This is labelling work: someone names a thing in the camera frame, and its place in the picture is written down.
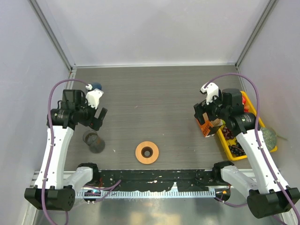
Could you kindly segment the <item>blue plastic coffee dripper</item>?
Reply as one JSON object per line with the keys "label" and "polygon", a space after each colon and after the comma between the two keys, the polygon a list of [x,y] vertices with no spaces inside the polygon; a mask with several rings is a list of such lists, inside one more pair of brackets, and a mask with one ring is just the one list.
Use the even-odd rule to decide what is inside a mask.
{"label": "blue plastic coffee dripper", "polygon": [[102,85],[98,82],[93,82],[91,85],[92,85],[91,90],[95,90],[95,89],[102,90]]}

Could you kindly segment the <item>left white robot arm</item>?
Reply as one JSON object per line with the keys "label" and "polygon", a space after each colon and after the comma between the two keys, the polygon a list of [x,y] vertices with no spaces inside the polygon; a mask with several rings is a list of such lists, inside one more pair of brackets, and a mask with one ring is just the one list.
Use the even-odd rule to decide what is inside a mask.
{"label": "left white robot arm", "polygon": [[47,144],[40,173],[33,187],[25,189],[24,197],[38,210],[70,211],[75,194],[86,184],[91,187],[100,182],[98,166],[81,163],[67,179],[63,178],[70,140],[77,124],[98,131],[107,109],[95,114],[103,95],[100,89],[84,93],[81,90],[64,90],[58,108],[51,110],[51,123],[47,123]]}

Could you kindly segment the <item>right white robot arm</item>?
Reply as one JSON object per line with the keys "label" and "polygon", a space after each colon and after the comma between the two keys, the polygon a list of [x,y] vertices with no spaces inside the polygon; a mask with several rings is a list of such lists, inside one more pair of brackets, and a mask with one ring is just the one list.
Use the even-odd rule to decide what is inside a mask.
{"label": "right white robot arm", "polygon": [[247,200],[251,213],[264,218],[291,210],[300,199],[299,190],[290,187],[277,169],[263,138],[258,118],[239,89],[219,90],[214,83],[200,89],[206,99],[194,105],[204,137],[214,135],[225,125],[245,152],[255,180],[244,175],[230,161],[214,165],[213,181],[234,186]]}

